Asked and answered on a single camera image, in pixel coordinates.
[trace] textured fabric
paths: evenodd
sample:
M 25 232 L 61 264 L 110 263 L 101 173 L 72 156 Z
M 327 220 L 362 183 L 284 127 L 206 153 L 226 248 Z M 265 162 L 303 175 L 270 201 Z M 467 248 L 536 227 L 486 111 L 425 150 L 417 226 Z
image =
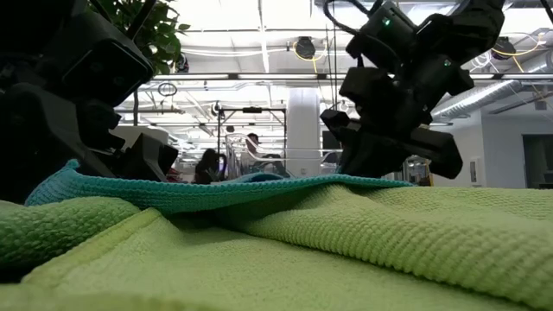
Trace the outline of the textured fabric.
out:
M 222 181 L 221 183 L 237 183 L 237 182 L 261 182 L 261 181 L 280 181 L 284 179 L 281 175 L 272 173 L 253 173 L 240 176 L 239 178 Z
M 0 269 L 45 263 L 139 211 L 115 198 L 79 198 L 32 208 L 0 201 Z
M 48 306 L 106 295 L 227 311 L 524 310 L 526 307 L 359 260 L 142 211 L 36 269 L 24 286 Z M 29 305 L 34 297 L 15 303 Z M 134 310 L 136 303 L 118 305 Z
M 334 185 L 215 215 L 254 236 L 553 310 L 552 202 L 550 190 Z
M 86 196 L 118 197 L 141 208 L 153 206 L 168 215 L 178 212 L 211 210 L 332 182 L 365 187 L 410 186 L 409 183 L 405 182 L 347 175 L 325 175 L 280 181 L 224 183 L 209 186 L 189 185 L 85 176 L 75 171 L 78 166 L 76 160 L 68 162 L 62 170 L 39 185 L 27 198 L 25 204 L 35 206 Z
M 18 311 L 216 311 L 193 303 L 161 300 L 145 295 L 103 293 L 58 295 L 27 285 L 0 285 L 0 310 Z

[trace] air duct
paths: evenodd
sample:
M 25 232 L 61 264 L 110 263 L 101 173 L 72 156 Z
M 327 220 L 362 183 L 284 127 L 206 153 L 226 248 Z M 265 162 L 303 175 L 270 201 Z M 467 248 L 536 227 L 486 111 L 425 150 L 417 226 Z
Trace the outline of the air duct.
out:
M 553 71 L 552 58 L 553 51 L 550 50 L 524 62 L 522 68 L 526 73 L 551 72 Z M 518 71 L 518 68 L 513 68 L 507 72 L 518 73 Z M 432 111 L 432 117 L 459 117 L 497 100 L 507 98 L 522 89 L 523 85 L 519 80 L 505 80 L 489 86 L 475 87 L 438 105 Z

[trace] fluorescent light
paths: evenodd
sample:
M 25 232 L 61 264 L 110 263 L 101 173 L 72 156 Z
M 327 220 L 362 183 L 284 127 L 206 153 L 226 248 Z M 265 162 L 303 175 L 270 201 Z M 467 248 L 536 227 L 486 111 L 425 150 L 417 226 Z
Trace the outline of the fluorescent light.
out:
M 519 74 L 506 74 L 503 79 L 553 79 L 553 74 L 532 74 L 532 73 L 519 73 Z
M 493 78 L 493 74 L 489 73 L 472 73 L 470 75 L 472 79 L 491 79 Z
M 133 124 L 118 124 L 118 126 L 134 126 Z M 137 126 L 149 126 L 149 124 L 138 124 Z
M 239 74 L 239 79 L 317 79 L 316 74 L 272 74 L 272 73 L 252 73 Z
M 346 74 L 345 73 L 338 73 L 335 75 L 336 79 L 345 79 Z M 388 73 L 388 76 L 392 79 L 394 79 L 395 75 L 393 73 Z M 327 79 L 334 79 L 334 74 L 327 73 Z
M 451 122 L 433 122 L 430 124 L 430 126 L 451 126 L 453 123 Z
M 178 81 L 178 80 L 206 80 L 206 79 L 229 79 L 228 74 L 195 74 L 195 73 L 176 73 L 156 75 L 152 80 L 156 81 Z

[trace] white column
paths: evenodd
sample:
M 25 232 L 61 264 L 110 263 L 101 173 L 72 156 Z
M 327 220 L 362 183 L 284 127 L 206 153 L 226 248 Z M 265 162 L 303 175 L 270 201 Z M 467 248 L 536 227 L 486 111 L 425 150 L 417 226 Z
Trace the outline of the white column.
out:
M 321 171 L 321 153 L 309 151 L 321 147 L 319 106 L 316 88 L 289 90 L 286 157 L 296 160 L 286 161 L 286 169 L 295 177 L 317 176 Z

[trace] teal towel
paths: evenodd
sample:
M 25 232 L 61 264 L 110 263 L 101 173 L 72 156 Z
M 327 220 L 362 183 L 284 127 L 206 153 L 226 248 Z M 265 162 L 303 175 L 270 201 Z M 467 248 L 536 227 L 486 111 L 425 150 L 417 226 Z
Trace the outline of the teal towel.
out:
M 261 182 L 229 182 L 210 186 L 190 185 L 85 176 L 75 170 L 78 167 L 79 163 L 76 160 L 69 161 L 59 172 L 40 184 L 27 198 L 25 205 L 35 206 L 87 196 L 117 197 L 140 208 L 154 206 L 161 213 L 169 215 L 212 210 L 329 183 L 344 183 L 362 187 L 411 186 L 403 181 L 348 175 L 324 175 Z

